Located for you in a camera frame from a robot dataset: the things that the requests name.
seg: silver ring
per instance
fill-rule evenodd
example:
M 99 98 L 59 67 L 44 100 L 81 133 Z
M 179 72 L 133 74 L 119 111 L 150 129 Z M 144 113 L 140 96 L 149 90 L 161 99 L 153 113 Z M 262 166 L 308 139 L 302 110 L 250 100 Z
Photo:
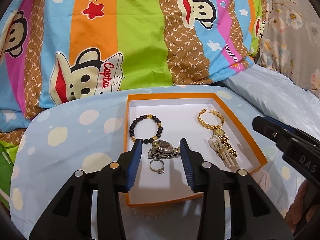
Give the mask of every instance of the silver ring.
M 161 162 L 161 163 L 162 163 L 162 167 L 161 167 L 161 168 L 159 168 L 159 169 L 157 169 L 157 170 L 153 169 L 153 168 L 151 167 L 151 163 L 152 163 L 152 162 L 154 162 L 154 161 Z M 149 167 L 150 167 L 150 170 L 152 170 L 152 171 L 154 171 L 154 172 L 156 172 L 156 173 L 158 173 L 158 174 L 162 174 L 162 173 L 164 173 L 164 162 L 163 162 L 162 160 L 159 160 L 159 159 L 153 159 L 153 160 L 150 162 Z

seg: floral fabric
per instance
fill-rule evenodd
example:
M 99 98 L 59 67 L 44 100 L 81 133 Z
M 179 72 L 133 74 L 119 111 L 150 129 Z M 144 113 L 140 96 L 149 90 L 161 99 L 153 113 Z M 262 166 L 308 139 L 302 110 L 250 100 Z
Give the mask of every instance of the floral fabric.
M 267 0 L 258 64 L 320 98 L 320 19 L 309 0 Z

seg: red star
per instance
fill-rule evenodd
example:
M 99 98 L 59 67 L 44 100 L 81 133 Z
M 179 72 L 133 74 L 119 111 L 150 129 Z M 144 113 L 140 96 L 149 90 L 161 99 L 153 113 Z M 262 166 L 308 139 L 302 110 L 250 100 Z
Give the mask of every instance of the red star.
M 104 16 L 104 12 L 102 11 L 103 7 L 103 4 L 91 2 L 89 3 L 88 8 L 82 11 L 82 14 L 87 15 L 90 20 L 93 20 L 95 17 Z

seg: ring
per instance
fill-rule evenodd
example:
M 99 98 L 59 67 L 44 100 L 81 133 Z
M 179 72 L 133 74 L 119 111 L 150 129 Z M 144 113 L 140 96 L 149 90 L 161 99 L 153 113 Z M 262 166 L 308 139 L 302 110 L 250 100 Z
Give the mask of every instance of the ring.
M 158 162 L 161 162 L 162 163 L 162 167 L 161 168 L 159 168 L 159 169 L 153 169 L 152 167 L 151 167 L 151 163 L 152 162 L 154 162 L 154 161 L 158 161 Z M 150 167 L 150 170 L 152 170 L 152 171 L 154 171 L 154 172 L 156 172 L 156 173 L 158 173 L 158 174 L 162 174 L 162 173 L 164 173 L 164 162 L 162 161 L 162 160 L 159 160 L 159 159 L 153 159 L 151 162 L 150 162 L 150 165 L 149 165 L 149 167 Z
M 204 128 L 207 128 L 207 129 L 210 129 L 210 130 L 214 130 L 214 129 L 217 129 L 217 128 L 220 128 L 222 127 L 222 125 L 224 124 L 224 117 L 222 116 L 222 114 L 220 114 L 219 112 L 215 111 L 215 110 L 210 110 L 210 114 L 213 114 L 217 117 L 220 118 L 221 120 L 221 124 L 219 125 L 211 125 L 211 124 L 208 124 L 206 122 L 204 122 L 202 119 L 201 119 L 201 114 L 204 114 L 205 112 L 207 112 L 207 109 L 203 109 L 200 111 L 200 113 L 198 114 L 198 122 L 204 127 Z

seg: black beaded bracelet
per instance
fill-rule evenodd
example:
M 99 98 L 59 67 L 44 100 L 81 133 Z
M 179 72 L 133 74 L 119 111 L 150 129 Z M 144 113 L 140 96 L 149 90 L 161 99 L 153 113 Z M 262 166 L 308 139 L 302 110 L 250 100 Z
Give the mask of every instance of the black beaded bracelet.
M 138 122 L 140 122 L 140 121 L 142 121 L 144 119 L 147 119 L 147 118 L 148 119 L 152 119 L 157 124 L 157 126 L 158 126 L 157 134 L 155 136 L 153 136 L 152 138 L 150 138 L 150 139 L 139 139 L 139 140 L 144 144 L 148 144 L 148 143 L 152 143 L 153 141 L 155 141 L 155 140 L 157 140 L 158 138 L 161 137 L 162 130 L 163 130 L 163 127 L 161 126 L 161 121 L 155 115 L 152 115 L 152 114 L 148 114 L 147 115 L 147 114 L 145 114 L 144 116 L 140 116 L 140 117 L 137 117 L 136 119 L 134 119 L 132 124 L 129 127 L 129 134 L 130 134 L 130 137 L 131 137 L 133 142 L 136 141 L 136 138 L 134 137 L 134 128 L 136 127 Z

